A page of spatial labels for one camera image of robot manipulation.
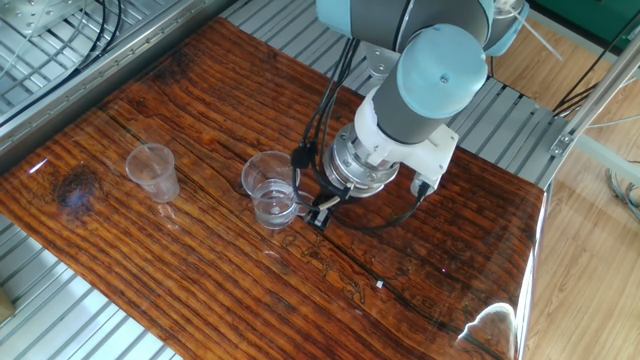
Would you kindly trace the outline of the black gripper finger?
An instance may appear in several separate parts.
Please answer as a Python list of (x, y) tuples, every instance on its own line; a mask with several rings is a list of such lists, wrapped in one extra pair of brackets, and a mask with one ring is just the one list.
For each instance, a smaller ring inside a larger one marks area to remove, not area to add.
[(319, 201), (312, 203), (310, 209), (305, 215), (305, 222), (316, 230), (326, 230), (332, 215), (333, 208), (322, 208)]

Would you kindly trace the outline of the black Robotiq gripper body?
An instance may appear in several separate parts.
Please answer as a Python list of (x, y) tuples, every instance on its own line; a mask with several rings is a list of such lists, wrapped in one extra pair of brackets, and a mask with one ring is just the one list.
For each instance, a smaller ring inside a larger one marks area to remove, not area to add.
[(350, 197), (350, 188), (322, 187), (319, 195), (319, 203), (337, 203), (346, 201)]

